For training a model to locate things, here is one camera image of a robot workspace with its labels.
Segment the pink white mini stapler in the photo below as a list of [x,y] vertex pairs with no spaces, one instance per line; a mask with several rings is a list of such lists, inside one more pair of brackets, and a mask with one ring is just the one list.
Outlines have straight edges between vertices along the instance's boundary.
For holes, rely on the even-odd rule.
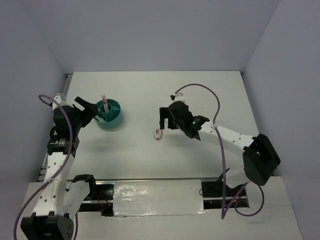
[[154,129],[154,139],[156,141],[161,140],[162,135],[163,135],[163,130],[162,129]]

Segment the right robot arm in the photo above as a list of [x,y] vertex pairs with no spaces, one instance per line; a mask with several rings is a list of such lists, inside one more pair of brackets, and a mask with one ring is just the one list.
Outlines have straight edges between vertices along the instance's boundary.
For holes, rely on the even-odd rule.
[[251,136],[216,125],[207,117],[193,115],[182,101],[159,109],[159,128],[179,129],[190,139],[217,145],[240,158],[242,169],[232,170],[226,162],[222,165],[217,190],[223,196],[230,195],[235,187],[245,183],[265,186],[281,163],[266,135]]

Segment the green highlighter cap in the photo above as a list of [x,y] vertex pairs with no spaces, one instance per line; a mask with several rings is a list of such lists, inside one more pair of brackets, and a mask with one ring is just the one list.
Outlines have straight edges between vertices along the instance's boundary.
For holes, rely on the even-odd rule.
[[100,123],[104,123],[105,122],[105,120],[103,118],[98,117],[98,116],[96,116],[95,119]]

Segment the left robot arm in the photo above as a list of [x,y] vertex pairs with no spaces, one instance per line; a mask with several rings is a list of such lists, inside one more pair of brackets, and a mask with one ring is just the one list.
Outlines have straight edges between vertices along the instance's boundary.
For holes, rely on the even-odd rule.
[[68,104],[66,97],[58,93],[51,98],[44,94],[39,99],[50,100],[54,126],[47,144],[47,169],[40,186],[23,205],[28,206],[34,197],[37,203],[30,216],[20,211],[14,224],[13,238],[20,228],[28,240],[74,240],[78,235],[78,211],[85,199],[97,196],[98,187],[91,174],[76,175],[68,185],[68,176],[76,158],[80,143],[78,134],[98,114],[98,107],[80,97]]

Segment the pink pen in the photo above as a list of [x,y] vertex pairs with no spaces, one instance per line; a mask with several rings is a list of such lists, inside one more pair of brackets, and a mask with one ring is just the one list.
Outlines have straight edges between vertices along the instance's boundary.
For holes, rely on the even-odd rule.
[[104,94],[104,100],[105,100],[105,105],[103,105],[104,107],[104,112],[107,113],[109,111],[109,106],[108,106],[108,101],[107,101],[107,98],[106,98],[106,95]]

